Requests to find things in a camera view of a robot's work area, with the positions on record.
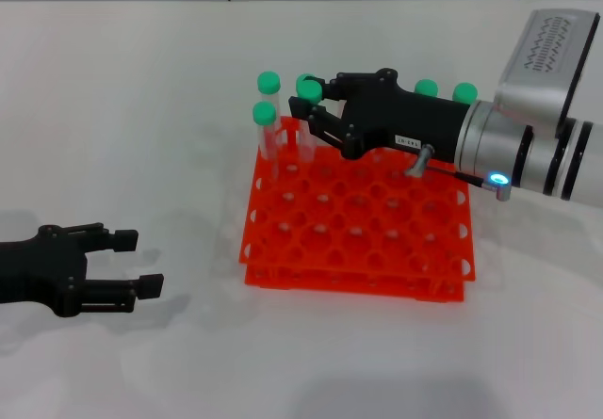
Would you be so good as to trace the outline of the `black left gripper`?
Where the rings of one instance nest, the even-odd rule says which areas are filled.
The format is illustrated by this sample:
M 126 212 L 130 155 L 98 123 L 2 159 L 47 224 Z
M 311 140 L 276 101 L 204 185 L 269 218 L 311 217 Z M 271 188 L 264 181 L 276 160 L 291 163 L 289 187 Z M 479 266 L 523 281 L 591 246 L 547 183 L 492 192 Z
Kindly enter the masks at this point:
M 43 225 L 33 237 L 1 244 L 1 302 L 36 302 L 59 317 L 132 313 L 138 299 L 159 298 L 164 276 L 86 281 L 86 253 L 137 248 L 136 230 L 111 232 L 103 223 Z

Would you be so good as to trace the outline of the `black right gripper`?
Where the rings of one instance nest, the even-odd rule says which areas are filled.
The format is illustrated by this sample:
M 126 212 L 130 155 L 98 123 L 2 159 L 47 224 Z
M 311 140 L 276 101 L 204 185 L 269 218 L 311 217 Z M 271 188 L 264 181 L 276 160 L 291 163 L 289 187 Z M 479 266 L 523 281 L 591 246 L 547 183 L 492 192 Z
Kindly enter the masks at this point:
M 305 121 L 309 132 L 337 148 L 350 160 L 378 148 L 418 153 L 425 145 L 433 157 L 454 161 L 458 137 L 469 105 L 414 93 L 398 85 L 398 73 L 385 68 L 375 73 L 338 73 L 325 80 L 310 73 L 301 83 L 320 85 L 320 100 L 345 101 L 341 117 L 323 105 L 292 96 L 292 117 Z

